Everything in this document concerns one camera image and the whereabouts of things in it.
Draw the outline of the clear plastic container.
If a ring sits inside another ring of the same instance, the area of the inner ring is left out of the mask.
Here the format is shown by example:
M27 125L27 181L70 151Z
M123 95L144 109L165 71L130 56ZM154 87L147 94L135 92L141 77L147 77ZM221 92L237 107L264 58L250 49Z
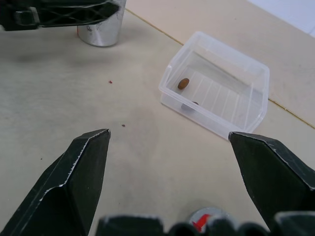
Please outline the clear plastic container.
M190 80L177 89L178 83ZM169 62L159 84L161 103L227 139L252 133L268 107L269 68L200 31ZM185 112L181 105L195 109Z

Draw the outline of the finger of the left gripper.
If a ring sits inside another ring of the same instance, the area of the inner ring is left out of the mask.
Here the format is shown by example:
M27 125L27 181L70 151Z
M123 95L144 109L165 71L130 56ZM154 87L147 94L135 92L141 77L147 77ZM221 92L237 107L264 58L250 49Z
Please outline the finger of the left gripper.
M120 8L114 0L16 0L15 22L35 28L93 25Z

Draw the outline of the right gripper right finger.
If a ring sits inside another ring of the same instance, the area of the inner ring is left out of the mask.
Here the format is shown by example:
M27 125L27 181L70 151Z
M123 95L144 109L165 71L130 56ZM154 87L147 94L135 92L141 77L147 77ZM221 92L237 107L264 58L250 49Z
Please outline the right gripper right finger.
M246 190L272 233L315 233L315 170L276 139L230 132Z

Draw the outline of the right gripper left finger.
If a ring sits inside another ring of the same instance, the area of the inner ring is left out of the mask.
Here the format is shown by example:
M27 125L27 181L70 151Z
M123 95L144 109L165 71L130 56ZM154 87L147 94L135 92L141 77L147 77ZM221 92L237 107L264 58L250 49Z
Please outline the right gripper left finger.
M109 129L75 138L42 173L0 236L88 236L110 138Z

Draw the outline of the silver can with red label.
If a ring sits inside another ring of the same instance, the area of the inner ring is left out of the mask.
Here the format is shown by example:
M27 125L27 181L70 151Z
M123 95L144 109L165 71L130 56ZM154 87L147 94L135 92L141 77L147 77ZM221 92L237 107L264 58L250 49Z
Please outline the silver can with red label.
M118 42L126 0L114 0L114 2L120 9L106 21L77 27L77 35L83 42L96 47L110 47Z

